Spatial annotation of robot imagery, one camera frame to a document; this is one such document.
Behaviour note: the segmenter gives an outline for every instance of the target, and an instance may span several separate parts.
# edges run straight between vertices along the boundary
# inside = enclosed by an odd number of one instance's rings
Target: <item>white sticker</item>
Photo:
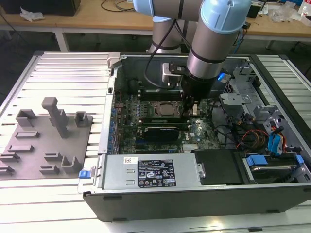
[[[137,164],[138,157],[124,157],[124,164]]]

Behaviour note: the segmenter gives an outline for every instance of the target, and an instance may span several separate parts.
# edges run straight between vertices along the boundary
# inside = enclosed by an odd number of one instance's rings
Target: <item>blue drive latch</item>
[[[250,155],[246,158],[246,161],[249,166],[262,166],[268,164],[264,155]]]

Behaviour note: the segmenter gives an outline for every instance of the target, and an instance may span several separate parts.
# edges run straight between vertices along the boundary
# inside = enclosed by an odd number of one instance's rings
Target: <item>desk leg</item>
[[[4,38],[7,40],[12,40],[10,31],[3,31],[4,32]]]
[[[57,29],[55,32],[56,40],[58,42],[61,52],[69,52],[69,46],[67,43],[66,35],[61,29]]]
[[[272,47],[272,45],[273,45],[273,43],[274,43],[274,40],[270,40],[270,41],[268,42],[267,46],[266,46],[266,49],[267,49],[267,50],[270,50],[271,47]]]

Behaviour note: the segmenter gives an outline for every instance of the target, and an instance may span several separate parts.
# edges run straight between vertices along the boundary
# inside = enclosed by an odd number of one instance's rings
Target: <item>floor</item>
[[[17,33],[12,40],[6,41],[0,34],[0,104],[14,86],[36,50],[59,51],[52,33],[22,32],[23,41]],[[151,45],[151,36],[98,35],[68,33],[67,39],[71,51],[120,51],[145,52]],[[275,42],[271,50],[266,50],[266,41],[245,40],[238,54],[285,54],[305,73],[311,66],[311,43],[299,44],[295,51],[290,48],[295,42]],[[311,71],[307,77],[311,80]]]

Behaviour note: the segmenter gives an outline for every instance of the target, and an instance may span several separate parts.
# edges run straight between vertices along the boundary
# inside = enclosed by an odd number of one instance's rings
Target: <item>blue cable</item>
[[[247,31],[244,33],[244,30],[243,30],[243,34],[242,34],[242,33],[240,34],[240,35],[241,35],[241,38],[239,39],[238,44],[237,44],[237,46],[236,46],[236,48],[235,48],[233,54],[236,54],[237,51],[239,50],[239,47],[240,47],[241,43],[243,42],[244,36],[246,35],[246,33],[247,33]]]

